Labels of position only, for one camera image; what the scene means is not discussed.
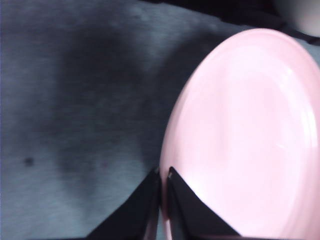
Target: dark stain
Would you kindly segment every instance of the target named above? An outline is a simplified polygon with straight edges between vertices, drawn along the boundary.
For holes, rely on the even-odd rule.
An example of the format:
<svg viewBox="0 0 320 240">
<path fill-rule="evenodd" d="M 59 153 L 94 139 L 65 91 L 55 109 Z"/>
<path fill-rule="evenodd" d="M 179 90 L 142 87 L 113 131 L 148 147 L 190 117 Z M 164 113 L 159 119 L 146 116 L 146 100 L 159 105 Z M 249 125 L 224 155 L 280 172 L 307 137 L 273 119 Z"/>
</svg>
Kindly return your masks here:
<svg viewBox="0 0 320 240">
<path fill-rule="evenodd" d="M 26 167 L 32 167 L 35 164 L 35 160 L 32 157 L 27 157 L 23 160 Z"/>
<path fill-rule="evenodd" d="M 64 187 L 89 215 L 97 168 L 114 161 L 106 155 L 98 159 L 96 153 L 117 149 L 142 128 L 144 92 L 126 32 L 90 27 L 74 32 L 70 42 L 60 60 L 51 129 Z"/>
</svg>

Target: pink plate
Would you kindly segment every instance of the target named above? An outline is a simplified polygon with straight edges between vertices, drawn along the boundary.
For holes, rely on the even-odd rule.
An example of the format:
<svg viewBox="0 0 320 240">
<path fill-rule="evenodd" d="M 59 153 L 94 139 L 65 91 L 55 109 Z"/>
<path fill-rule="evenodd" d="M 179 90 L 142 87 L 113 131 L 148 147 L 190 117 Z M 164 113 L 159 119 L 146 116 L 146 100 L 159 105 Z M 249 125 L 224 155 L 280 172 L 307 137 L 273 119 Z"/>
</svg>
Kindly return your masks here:
<svg viewBox="0 0 320 240">
<path fill-rule="evenodd" d="M 163 186 L 173 166 L 241 235 L 319 240 L 319 138 L 317 64 L 283 33 L 247 30 L 184 86 L 162 146 Z"/>
</svg>

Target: gray cloth surface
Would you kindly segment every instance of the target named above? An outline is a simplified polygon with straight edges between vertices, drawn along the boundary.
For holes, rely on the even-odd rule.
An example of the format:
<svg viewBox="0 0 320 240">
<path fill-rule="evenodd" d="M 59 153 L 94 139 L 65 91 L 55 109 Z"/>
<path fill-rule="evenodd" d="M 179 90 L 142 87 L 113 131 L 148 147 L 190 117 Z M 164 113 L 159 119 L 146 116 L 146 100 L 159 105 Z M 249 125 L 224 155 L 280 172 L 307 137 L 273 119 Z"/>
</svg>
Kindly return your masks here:
<svg viewBox="0 0 320 240">
<path fill-rule="evenodd" d="M 3 240 L 88 234 L 159 164 L 200 61 L 252 28 L 137 0 L 3 0 L 1 15 Z"/>
</svg>

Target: pink plastic plate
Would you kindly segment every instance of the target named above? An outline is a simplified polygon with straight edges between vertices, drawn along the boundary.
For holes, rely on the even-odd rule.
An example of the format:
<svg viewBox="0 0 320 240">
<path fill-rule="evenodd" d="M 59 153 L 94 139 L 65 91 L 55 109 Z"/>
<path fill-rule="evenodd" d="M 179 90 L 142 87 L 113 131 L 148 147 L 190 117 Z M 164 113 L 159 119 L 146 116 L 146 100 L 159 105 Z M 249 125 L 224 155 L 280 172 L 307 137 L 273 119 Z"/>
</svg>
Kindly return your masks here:
<svg viewBox="0 0 320 240">
<path fill-rule="evenodd" d="M 317 64 L 283 33 L 247 30 L 183 88 L 162 146 L 164 189 L 173 166 L 241 235 L 319 240 L 319 138 Z"/>
</svg>

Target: gray fabric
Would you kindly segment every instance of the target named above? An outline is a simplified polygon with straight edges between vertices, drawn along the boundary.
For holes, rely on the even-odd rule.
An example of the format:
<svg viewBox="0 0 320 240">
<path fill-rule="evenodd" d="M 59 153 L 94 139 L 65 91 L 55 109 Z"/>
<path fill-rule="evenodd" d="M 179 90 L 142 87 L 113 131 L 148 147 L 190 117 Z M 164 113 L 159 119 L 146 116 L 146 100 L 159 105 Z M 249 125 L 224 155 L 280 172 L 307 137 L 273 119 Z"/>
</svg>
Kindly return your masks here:
<svg viewBox="0 0 320 240">
<path fill-rule="evenodd" d="M 158 165 L 200 61 L 252 28 L 137 0 L 1 3 L 3 240 L 88 234 Z"/>
</svg>

